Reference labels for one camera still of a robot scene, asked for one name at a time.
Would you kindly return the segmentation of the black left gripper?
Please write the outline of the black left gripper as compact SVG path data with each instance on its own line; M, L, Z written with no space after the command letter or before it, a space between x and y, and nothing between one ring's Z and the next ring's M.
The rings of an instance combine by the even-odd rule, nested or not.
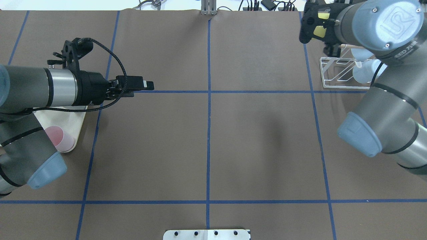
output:
M101 73L77 71L76 106L100 105L105 100L116 100L125 89L126 92L154 91L154 82L146 81L142 76L118 75L106 80Z

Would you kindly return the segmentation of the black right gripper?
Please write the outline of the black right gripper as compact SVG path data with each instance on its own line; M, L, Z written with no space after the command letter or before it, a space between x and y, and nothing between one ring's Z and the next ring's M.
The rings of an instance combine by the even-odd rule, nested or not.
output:
M341 44L325 43L323 53L328 57L340 57Z

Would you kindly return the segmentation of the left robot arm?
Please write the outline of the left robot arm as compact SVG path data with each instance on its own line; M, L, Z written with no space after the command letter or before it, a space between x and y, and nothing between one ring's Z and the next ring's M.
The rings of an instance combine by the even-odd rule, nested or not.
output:
M153 90L154 83L142 76L119 75L108 81L100 73L73 67L1 65L1 197L26 184L39 189L67 172L35 111L100 105Z

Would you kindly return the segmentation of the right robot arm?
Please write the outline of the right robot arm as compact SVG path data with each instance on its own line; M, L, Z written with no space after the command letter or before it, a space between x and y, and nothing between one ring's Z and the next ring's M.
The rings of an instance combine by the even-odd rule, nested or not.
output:
M368 157L382 152L426 180L426 128L412 119L426 102L426 18L418 0L368 0L336 18L334 33L386 65L338 136Z

